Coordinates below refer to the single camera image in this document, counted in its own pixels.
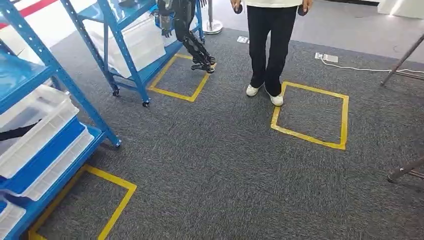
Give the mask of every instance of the yellow tape square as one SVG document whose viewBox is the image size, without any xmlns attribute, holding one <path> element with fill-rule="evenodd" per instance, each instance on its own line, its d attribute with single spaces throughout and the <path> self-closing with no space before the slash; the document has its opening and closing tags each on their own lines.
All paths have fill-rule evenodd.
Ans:
<svg viewBox="0 0 424 240">
<path fill-rule="evenodd" d="M 104 240 L 109 232 L 111 231 L 112 227 L 118 220 L 119 216 L 121 215 L 124 208 L 127 206 L 128 202 L 130 201 L 131 196 L 133 196 L 134 192 L 136 191 L 137 186 L 134 183 L 131 183 L 129 181 L 126 181 L 124 179 L 121 179 L 117 176 L 114 176 L 110 173 L 107 173 L 105 171 L 102 171 L 98 168 L 92 167 L 90 165 L 83 165 L 76 174 L 69 180 L 69 182 L 65 185 L 65 187 L 62 189 L 62 191 L 56 196 L 56 198 L 51 202 L 51 204 L 45 209 L 45 211 L 42 213 L 42 215 L 37 219 L 37 221 L 32 225 L 32 227 L 28 230 L 28 239 L 29 240 L 45 240 L 43 236 L 37 233 L 38 229 L 44 224 L 46 219 L 50 216 L 50 214 L 55 210 L 55 208 L 59 205 L 59 203 L 65 198 L 65 196 L 68 194 L 68 192 L 71 190 L 71 188 L 75 185 L 77 180 L 81 177 L 81 175 L 85 172 L 89 172 L 91 174 L 94 174 L 102 179 L 105 179 L 109 182 L 112 182 L 116 185 L 119 185 L 123 188 L 128 189 L 125 196 L 123 197 L 122 201 L 119 203 L 118 207 L 113 212 L 112 216 L 110 217 L 109 221 L 107 222 L 106 226 L 104 226 L 103 230 L 101 231 L 100 235 L 97 237 L 99 240 Z"/>
<path fill-rule="evenodd" d="M 194 102 L 196 100 L 196 98 L 198 97 L 199 93 L 202 91 L 203 87 L 206 84 L 206 81 L 209 79 L 210 74 L 206 73 L 204 75 L 204 77 L 202 78 L 202 80 L 200 81 L 200 84 L 197 86 L 196 90 L 194 91 L 193 95 L 191 96 L 186 96 L 186 95 L 182 95 L 176 92 L 172 92 L 172 91 L 168 91 L 168 90 L 163 90 L 160 88 L 157 88 L 156 85 L 158 84 L 158 82 L 162 79 L 162 77 L 165 75 L 165 73 L 168 71 L 168 69 L 171 67 L 171 65 L 175 62 L 175 60 L 177 58 L 183 58 L 183 59 L 189 59 L 192 60 L 193 57 L 191 56 L 187 56 L 187 55 L 183 55 L 183 54 L 179 54 L 176 53 L 169 61 L 168 63 L 162 68 L 162 70 L 159 72 L 159 74 L 156 76 L 156 78 L 153 80 L 153 82 L 151 83 L 150 87 L 148 88 L 150 91 L 156 92 L 156 93 L 160 93 L 160 94 L 165 94 L 174 98 L 178 98 L 178 99 L 182 99 L 182 100 L 186 100 L 189 102 Z"/>
<path fill-rule="evenodd" d="M 274 113 L 272 114 L 272 120 L 271 120 L 271 128 L 275 129 L 279 132 L 282 132 L 284 134 L 292 135 L 292 136 L 295 136 L 297 138 L 300 138 L 300 139 L 303 139 L 303 140 L 306 140 L 306 141 L 309 141 L 309 142 L 312 142 L 312 143 L 321 144 L 321 145 L 324 145 L 324 146 L 327 146 L 327 147 L 330 147 L 330 148 L 334 148 L 334 149 L 345 150 L 346 149 L 346 142 L 348 140 L 349 96 L 343 95 L 343 94 L 340 94 L 340 93 L 335 93 L 335 92 L 331 92 L 331 91 L 318 89 L 318 88 L 315 88 L 315 87 L 310 87 L 310 86 L 305 86 L 305 85 L 301 85 L 301 84 L 297 84 L 297 83 L 292 83 L 292 82 L 288 82 L 288 81 L 284 81 L 281 85 L 281 94 L 283 96 L 284 96 L 284 93 L 286 91 L 287 86 L 305 89 L 305 90 L 317 92 L 317 93 L 320 93 L 320 94 L 326 94 L 326 95 L 330 95 L 330 96 L 333 96 L 333 97 L 336 97 L 336 98 L 343 99 L 342 108 L 341 108 L 340 143 L 321 141 L 319 139 L 316 139 L 314 137 L 302 134 L 300 132 L 292 131 L 290 129 L 278 126 L 277 120 L 278 120 L 278 117 L 279 117 L 279 114 L 280 114 L 280 109 L 281 109 L 281 107 L 279 107 L 279 106 L 276 106 L 274 108 Z"/>
</svg>

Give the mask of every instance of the electrical cord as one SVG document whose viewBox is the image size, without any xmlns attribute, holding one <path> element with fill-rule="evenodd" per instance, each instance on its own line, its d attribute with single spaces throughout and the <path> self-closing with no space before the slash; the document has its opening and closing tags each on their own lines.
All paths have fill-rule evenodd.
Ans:
<svg viewBox="0 0 424 240">
<path fill-rule="evenodd" d="M 387 69 L 387 70 L 385 70 L 385 69 L 367 69 L 367 68 L 356 68 L 356 67 L 351 67 L 351 66 L 339 66 L 339 65 L 327 63 L 326 61 L 324 61 L 324 59 L 322 57 L 320 57 L 319 59 L 321 60 L 321 62 L 324 65 L 336 67 L 336 68 L 339 68 L 339 69 L 352 69 L 352 70 L 357 70 L 357 71 L 388 72 L 388 73 L 390 73 L 392 71 L 391 69 Z M 410 69 L 397 70 L 397 72 L 411 72 L 411 73 L 424 74 L 424 71 L 416 71 L 416 70 L 410 70 Z"/>
</svg>

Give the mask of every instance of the white sneaker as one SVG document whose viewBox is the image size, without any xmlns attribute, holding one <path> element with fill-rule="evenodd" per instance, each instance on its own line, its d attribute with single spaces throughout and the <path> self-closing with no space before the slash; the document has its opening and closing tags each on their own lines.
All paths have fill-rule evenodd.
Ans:
<svg viewBox="0 0 424 240">
<path fill-rule="evenodd" d="M 284 103 L 283 96 L 281 94 L 279 94 L 278 96 L 269 95 L 269 97 L 271 98 L 272 104 L 274 104 L 277 107 L 280 107 Z"/>
<path fill-rule="evenodd" d="M 252 85 L 250 85 L 249 84 L 249 86 L 247 86 L 247 88 L 246 88 L 246 94 L 249 96 L 249 97 L 254 97 L 254 96 L 256 96 L 256 94 L 258 94 L 258 91 L 259 91 L 259 89 L 262 87 L 262 85 L 260 86 L 260 87 L 258 87 L 258 88 L 254 88 L 254 87 L 252 87 Z"/>
</svg>

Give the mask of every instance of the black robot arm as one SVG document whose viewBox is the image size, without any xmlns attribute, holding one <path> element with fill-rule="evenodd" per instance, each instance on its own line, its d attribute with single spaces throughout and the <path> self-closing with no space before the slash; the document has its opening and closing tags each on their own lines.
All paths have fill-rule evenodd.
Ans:
<svg viewBox="0 0 424 240">
<path fill-rule="evenodd" d="M 193 56 L 195 65 L 191 66 L 191 69 L 213 73 L 215 58 L 208 53 L 204 44 L 190 30 L 190 24 L 195 16 L 196 0 L 157 0 L 157 8 L 162 35 L 166 37 L 169 37 L 172 29 L 171 13 L 174 12 L 173 26 L 176 38 Z"/>
</svg>

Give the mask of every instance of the black strap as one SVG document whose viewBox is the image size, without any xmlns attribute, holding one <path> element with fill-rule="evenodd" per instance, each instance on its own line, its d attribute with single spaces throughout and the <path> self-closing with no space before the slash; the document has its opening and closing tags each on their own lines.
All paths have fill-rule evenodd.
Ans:
<svg viewBox="0 0 424 240">
<path fill-rule="evenodd" d="M 28 126 L 23 126 L 23 127 L 19 127 L 16 129 L 12 129 L 9 131 L 5 131 L 5 132 L 0 132 L 0 141 L 4 141 L 4 140 L 8 140 L 8 139 L 14 139 L 14 138 L 20 138 L 23 135 L 25 135 L 29 130 L 31 130 L 36 124 L 38 124 L 41 121 L 38 120 L 38 122 L 28 125 Z"/>
</svg>

